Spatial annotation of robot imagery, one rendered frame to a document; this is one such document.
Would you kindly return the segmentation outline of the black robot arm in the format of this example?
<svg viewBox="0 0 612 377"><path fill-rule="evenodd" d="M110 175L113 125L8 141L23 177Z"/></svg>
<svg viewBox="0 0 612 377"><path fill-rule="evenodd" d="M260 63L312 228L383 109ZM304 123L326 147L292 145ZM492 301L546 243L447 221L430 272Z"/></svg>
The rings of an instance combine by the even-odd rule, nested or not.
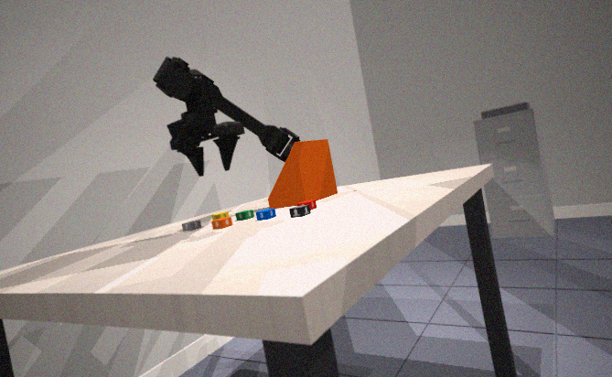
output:
<svg viewBox="0 0 612 377"><path fill-rule="evenodd" d="M187 107L195 103L211 102L212 107L217 108L235 122L241 122L243 127L257 135L262 145L266 147L265 150L284 162L294 143L300 142L299 136L287 128L264 125L238 105L224 98L219 87L213 84L213 80L199 70L190 70L188 64L181 58L170 59L166 56L153 81L166 96L185 102ZM205 121L198 109L193 110L193 113L182 113L181 117L182 119L166 125L173 139L192 135L198 130L207 131ZM293 138L289 138L289 135Z"/></svg>

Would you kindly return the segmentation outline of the blue block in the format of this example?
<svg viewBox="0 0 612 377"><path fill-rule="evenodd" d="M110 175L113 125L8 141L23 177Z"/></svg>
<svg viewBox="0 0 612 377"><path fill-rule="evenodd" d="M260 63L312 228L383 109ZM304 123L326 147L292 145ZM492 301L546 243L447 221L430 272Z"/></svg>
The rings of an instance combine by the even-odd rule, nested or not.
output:
<svg viewBox="0 0 612 377"><path fill-rule="evenodd" d="M275 209L268 209L268 210L257 211L256 212L256 217L257 217L258 221L268 220L268 219L271 219L273 217L276 217Z"/></svg>

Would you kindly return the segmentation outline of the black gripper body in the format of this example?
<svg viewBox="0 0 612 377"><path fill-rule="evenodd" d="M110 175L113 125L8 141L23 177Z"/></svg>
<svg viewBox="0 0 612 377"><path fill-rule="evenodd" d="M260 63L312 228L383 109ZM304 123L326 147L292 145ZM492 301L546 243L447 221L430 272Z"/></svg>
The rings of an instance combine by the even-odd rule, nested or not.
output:
<svg viewBox="0 0 612 377"><path fill-rule="evenodd" d="M198 147L200 142L204 142L217 137L236 137L238 135L245 134L244 127L241 122L225 122L222 124L216 124L214 113L217 112L217 108L213 108L211 102L191 104L187 107L187 109L188 110L185 112L187 114L193 113L193 110L199 110L199 113L201 113L205 121L207 131L200 132L198 130L192 133L192 135L186 137L179 136L175 139L173 139L172 137L170 141L172 150Z"/></svg>

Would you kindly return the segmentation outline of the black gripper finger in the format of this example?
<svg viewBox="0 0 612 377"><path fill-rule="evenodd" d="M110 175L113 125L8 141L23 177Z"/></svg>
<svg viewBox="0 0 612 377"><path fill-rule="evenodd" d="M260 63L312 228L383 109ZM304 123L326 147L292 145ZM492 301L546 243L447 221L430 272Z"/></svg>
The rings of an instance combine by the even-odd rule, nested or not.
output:
<svg viewBox="0 0 612 377"><path fill-rule="evenodd" d="M199 177L202 177L204 172L203 147L183 148L177 151L188 158Z"/></svg>
<svg viewBox="0 0 612 377"><path fill-rule="evenodd" d="M233 153L239 139L241 138L239 136L236 136L223 137L216 140L212 140L212 142L215 143L220 149L222 164L224 166L225 171L230 170Z"/></svg>

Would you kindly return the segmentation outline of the yellow block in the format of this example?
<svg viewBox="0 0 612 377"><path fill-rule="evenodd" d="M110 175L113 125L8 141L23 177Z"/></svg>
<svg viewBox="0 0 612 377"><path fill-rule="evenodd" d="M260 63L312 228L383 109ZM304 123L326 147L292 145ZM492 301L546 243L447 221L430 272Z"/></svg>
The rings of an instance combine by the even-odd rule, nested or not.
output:
<svg viewBox="0 0 612 377"><path fill-rule="evenodd" d="M227 217L230 217L230 215L229 215L229 212L228 212L228 211L226 211L226 212L220 212L220 213L217 213L217 214L213 214L213 215L212 215L212 219L213 219L214 221L215 221L215 220L217 220L217 219L220 219L220 218L227 218Z"/></svg>

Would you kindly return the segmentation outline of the green block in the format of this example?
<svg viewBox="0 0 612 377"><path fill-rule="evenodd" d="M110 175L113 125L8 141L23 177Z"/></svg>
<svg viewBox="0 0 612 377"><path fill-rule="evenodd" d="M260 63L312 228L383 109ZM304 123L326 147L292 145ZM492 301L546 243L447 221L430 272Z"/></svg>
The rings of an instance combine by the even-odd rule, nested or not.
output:
<svg viewBox="0 0 612 377"><path fill-rule="evenodd" d="M254 217L253 210L243 210L235 213L237 221L248 220Z"/></svg>

